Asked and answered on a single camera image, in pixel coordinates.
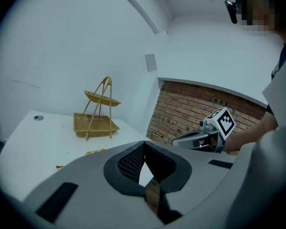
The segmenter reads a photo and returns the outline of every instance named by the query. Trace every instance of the dark blue shirt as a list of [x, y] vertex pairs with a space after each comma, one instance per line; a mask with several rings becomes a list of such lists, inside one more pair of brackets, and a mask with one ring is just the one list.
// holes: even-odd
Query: dark blue shirt
[[[286, 60], [286, 45], [284, 44], [284, 47], [283, 47], [283, 49], [281, 51], [281, 54], [280, 54], [280, 60], [279, 60], [279, 62], [277, 63], [276, 67], [274, 68], [274, 70], [271, 73], [271, 80], [274, 78], [276, 73], [281, 69], [281, 67], [283, 66], [285, 60]], [[272, 112], [271, 108], [269, 107], [269, 105], [267, 106], [266, 111], [273, 115], [273, 112]]]

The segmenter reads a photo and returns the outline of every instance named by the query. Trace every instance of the woven tray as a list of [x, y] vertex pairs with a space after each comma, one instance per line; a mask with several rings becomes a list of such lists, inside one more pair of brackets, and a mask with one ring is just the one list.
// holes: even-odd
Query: woven tray
[[107, 105], [107, 106], [110, 106], [110, 100], [111, 100], [112, 107], [118, 106], [121, 103], [115, 99], [101, 96], [99, 94], [95, 94], [89, 91], [85, 91], [85, 94], [92, 102], [95, 102], [95, 103], [98, 103], [100, 99], [101, 99], [100, 104]]
[[[92, 115], [91, 114], [79, 114], [74, 113], [73, 129], [77, 136], [85, 137]], [[119, 127], [110, 120], [108, 116], [94, 116], [93, 121], [88, 131], [88, 137], [93, 136], [106, 136], [110, 134], [110, 122], [111, 133], [115, 133], [119, 130]]]

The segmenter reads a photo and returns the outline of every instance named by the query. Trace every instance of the person's arm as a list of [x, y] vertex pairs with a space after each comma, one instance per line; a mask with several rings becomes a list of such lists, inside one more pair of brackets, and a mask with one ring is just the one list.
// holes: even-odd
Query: person's arm
[[262, 120], [251, 128], [238, 133], [232, 133], [225, 142], [224, 151], [239, 151], [247, 143], [256, 142], [265, 133], [277, 128], [275, 117], [266, 112]]

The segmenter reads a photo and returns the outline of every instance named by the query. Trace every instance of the table surface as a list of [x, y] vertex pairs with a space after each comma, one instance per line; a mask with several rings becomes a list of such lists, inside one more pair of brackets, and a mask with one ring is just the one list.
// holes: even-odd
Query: table surface
[[[42, 121], [34, 116], [42, 115]], [[113, 119], [120, 130], [112, 135], [91, 137], [85, 141], [73, 131], [73, 116], [31, 111], [12, 133], [0, 154], [0, 188], [20, 201], [42, 181], [84, 156], [86, 152], [136, 142], [149, 141], [123, 120]], [[144, 164], [139, 184], [153, 178]]]

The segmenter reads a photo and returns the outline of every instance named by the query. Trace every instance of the table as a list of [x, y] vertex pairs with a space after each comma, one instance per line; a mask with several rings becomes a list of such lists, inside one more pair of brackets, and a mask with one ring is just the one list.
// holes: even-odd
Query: table
[[[36, 115], [44, 119], [36, 121]], [[29, 112], [0, 154], [0, 188], [23, 201], [39, 183], [57, 172], [56, 166], [65, 166], [89, 151], [149, 141], [123, 120], [113, 119], [113, 122], [120, 130], [112, 135], [112, 139], [109, 136], [92, 137], [86, 142], [73, 131], [73, 116]], [[139, 184], [145, 186], [152, 178], [144, 164]]]

